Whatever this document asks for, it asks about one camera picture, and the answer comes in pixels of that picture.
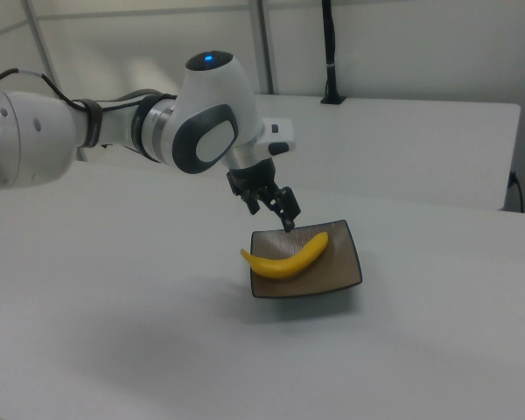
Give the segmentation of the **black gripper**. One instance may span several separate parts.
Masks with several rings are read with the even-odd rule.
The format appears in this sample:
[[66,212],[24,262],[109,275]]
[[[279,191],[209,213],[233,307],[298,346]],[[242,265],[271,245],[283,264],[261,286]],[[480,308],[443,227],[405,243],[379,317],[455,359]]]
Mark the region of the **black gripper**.
[[277,187],[275,175],[274,161],[267,158],[246,169],[229,169],[227,180],[232,193],[245,201],[251,215],[260,210],[260,200],[280,219],[283,230],[289,233],[294,229],[301,209],[288,186]]

